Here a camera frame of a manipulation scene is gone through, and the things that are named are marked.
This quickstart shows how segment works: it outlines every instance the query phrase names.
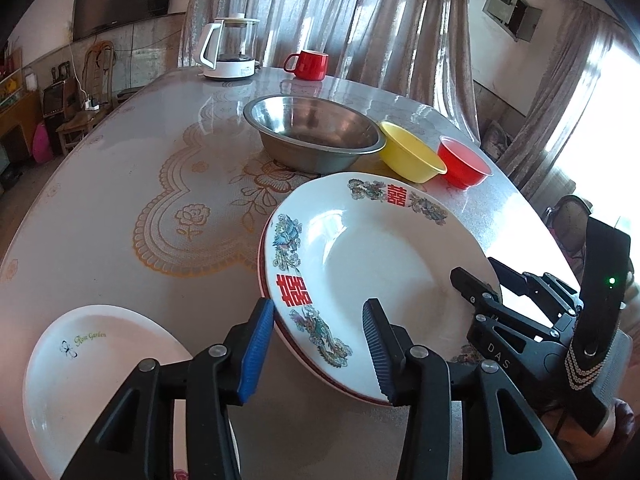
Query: pink object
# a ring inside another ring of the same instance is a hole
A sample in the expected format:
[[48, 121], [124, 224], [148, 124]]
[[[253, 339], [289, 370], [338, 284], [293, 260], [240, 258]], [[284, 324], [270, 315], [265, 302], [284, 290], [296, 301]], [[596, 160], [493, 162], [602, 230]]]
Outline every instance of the pink object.
[[49, 135], [47, 135], [47, 129], [44, 127], [44, 123], [36, 126], [31, 153], [33, 153], [33, 158], [38, 164], [44, 164], [53, 158], [53, 152], [49, 144]]
[[480, 155], [451, 137], [440, 137], [438, 156], [447, 165], [447, 173], [443, 177], [460, 189], [476, 186], [494, 174]]

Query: electrical panel box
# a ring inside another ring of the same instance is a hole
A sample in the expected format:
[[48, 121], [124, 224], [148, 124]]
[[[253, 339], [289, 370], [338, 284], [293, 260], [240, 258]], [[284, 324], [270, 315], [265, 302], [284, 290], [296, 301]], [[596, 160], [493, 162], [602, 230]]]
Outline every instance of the electrical panel box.
[[515, 41], [531, 41], [542, 15], [542, 9], [524, 0], [486, 0], [483, 10]]

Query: plate with red chinese characters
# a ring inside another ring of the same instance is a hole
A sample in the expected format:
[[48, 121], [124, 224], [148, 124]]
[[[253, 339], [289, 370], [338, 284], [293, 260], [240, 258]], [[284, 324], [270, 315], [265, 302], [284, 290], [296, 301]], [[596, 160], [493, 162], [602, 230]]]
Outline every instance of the plate with red chinese characters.
[[294, 190], [268, 221], [264, 279], [289, 348], [333, 386], [386, 404], [362, 329], [378, 298], [389, 321], [446, 360], [473, 309], [451, 285], [463, 267], [500, 291], [473, 235], [436, 199], [391, 178], [337, 173]]

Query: red chinese character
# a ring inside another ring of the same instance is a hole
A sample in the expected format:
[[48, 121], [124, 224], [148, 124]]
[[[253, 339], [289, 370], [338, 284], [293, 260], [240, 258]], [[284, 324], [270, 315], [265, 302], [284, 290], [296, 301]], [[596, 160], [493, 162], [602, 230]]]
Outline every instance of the red chinese character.
[[386, 186], [386, 201], [404, 207], [406, 205], [406, 189], [389, 184]]
[[311, 297], [306, 291], [305, 280], [300, 276], [276, 274], [276, 285], [280, 287], [282, 301], [287, 306], [310, 305]]

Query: electric kettle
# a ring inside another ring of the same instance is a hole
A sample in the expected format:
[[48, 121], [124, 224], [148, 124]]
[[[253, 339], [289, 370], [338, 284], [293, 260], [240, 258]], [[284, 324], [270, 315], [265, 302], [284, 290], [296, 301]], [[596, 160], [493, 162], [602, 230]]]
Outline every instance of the electric kettle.
[[243, 12], [207, 23], [193, 57], [203, 65], [202, 74], [212, 79], [234, 80], [255, 72], [256, 25], [260, 20], [245, 18]]

